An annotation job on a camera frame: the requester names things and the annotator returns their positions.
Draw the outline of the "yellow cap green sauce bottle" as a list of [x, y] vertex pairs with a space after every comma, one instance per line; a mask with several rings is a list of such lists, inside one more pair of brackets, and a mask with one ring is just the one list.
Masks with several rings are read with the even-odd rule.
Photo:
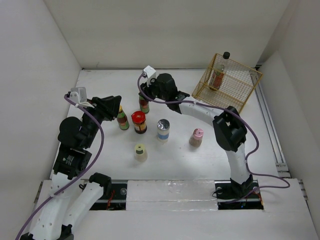
[[150, 111], [150, 107], [149, 107], [149, 101], [146, 100], [142, 95], [139, 95], [139, 107], [140, 110], [144, 113], [147, 114]]

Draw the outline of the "red lid sauce jar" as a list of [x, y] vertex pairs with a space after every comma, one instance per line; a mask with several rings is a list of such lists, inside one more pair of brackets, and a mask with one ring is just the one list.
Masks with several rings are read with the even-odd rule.
[[134, 124], [134, 130], [138, 134], [144, 134], [147, 131], [146, 115], [142, 111], [135, 111], [131, 115]]

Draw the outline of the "silver cap blue shaker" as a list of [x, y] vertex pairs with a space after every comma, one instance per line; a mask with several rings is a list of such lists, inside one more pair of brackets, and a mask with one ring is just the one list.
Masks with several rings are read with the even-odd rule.
[[169, 139], [170, 135], [170, 122], [167, 119], [160, 119], [157, 122], [157, 139], [166, 143]]

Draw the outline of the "dark soy sauce bottle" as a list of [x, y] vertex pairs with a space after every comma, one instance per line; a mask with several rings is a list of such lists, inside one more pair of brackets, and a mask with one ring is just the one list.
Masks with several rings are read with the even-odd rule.
[[230, 55], [231, 54], [228, 51], [225, 51], [222, 55], [222, 58], [218, 60], [215, 67], [213, 68], [212, 77], [209, 82], [209, 88], [212, 91], [217, 91], [220, 89]]

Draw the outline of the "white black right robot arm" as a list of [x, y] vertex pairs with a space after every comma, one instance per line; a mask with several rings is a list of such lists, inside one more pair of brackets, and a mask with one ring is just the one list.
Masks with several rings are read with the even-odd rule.
[[139, 93], [145, 99], [165, 104], [174, 112], [194, 117], [213, 127], [216, 142], [225, 150], [229, 162], [229, 198], [245, 198], [251, 190], [253, 175], [248, 170], [245, 154], [248, 130], [238, 111], [232, 106], [221, 108], [197, 101], [190, 94], [178, 90], [175, 80], [168, 73], [148, 75], [142, 72], [140, 78], [146, 79], [146, 82], [137, 84]]

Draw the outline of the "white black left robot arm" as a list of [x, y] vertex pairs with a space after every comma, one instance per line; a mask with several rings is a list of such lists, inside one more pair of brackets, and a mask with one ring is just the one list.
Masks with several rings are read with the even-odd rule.
[[101, 124], [117, 118], [122, 98], [117, 95], [87, 100], [75, 94], [68, 92], [64, 99], [83, 112], [82, 118], [70, 116], [60, 123], [57, 138], [60, 146], [52, 168], [49, 195], [21, 227], [17, 240], [72, 240], [76, 227], [93, 204], [111, 194], [111, 178], [96, 172], [72, 201], [82, 176], [98, 159], [88, 149], [100, 133], [98, 153], [101, 153], [105, 139]]

